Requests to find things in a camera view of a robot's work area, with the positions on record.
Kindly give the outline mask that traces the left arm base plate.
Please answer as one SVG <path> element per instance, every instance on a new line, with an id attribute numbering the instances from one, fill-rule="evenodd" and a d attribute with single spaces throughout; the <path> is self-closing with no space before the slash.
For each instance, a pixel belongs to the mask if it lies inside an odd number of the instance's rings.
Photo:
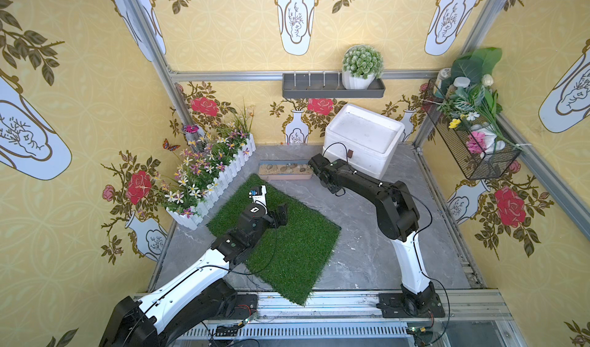
<path id="1" fill-rule="evenodd" d="M 216 319 L 243 320 L 252 316 L 258 310 L 258 295 L 256 293 L 238 293 L 226 301 Z"/>

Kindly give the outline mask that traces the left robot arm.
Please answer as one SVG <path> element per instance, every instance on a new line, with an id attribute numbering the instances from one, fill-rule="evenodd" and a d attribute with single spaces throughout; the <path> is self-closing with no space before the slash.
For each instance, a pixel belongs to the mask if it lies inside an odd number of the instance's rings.
<path id="1" fill-rule="evenodd" d="M 120 301 L 99 342 L 101 346 L 168 346 L 206 319 L 229 314 L 237 292 L 224 277 L 245 262 L 267 230 L 287 224 L 288 205 L 268 210 L 255 202 L 238 225 L 219 236 L 191 267 L 159 289 Z"/>

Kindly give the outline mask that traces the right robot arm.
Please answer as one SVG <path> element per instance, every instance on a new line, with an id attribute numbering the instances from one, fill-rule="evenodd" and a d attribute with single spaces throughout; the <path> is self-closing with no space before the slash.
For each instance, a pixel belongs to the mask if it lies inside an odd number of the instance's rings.
<path id="1" fill-rule="evenodd" d="M 419 248 L 419 210 L 407 185 L 373 178 L 343 160 L 330 162 L 321 154 L 309 162 L 313 173 L 331 193 L 350 190 L 371 202 L 382 234 L 392 241 L 402 273 L 402 291 L 416 307 L 436 296 Z"/>

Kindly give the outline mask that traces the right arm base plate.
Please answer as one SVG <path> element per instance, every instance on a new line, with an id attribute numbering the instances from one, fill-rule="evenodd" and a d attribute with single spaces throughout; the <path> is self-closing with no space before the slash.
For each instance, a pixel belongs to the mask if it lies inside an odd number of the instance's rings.
<path id="1" fill-rule="evenodd" d="M 379 293 L 376 308 L 385 319 L 443 318 L 446 311 L 437 293 L 413 296 L 404 293 Z"/>

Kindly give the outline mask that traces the white three-drawer cabinet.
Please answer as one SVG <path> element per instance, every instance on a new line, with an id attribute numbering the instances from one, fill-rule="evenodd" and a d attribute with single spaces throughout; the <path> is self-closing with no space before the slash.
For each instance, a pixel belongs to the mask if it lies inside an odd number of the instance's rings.
<path id="1" fill-rule="evenodd" d="M 325 130 L 324 156 L 331 162 L 347 161 L 360 172 L 381 179 L 404 135 L 401 122 L 347 104 Z"/>

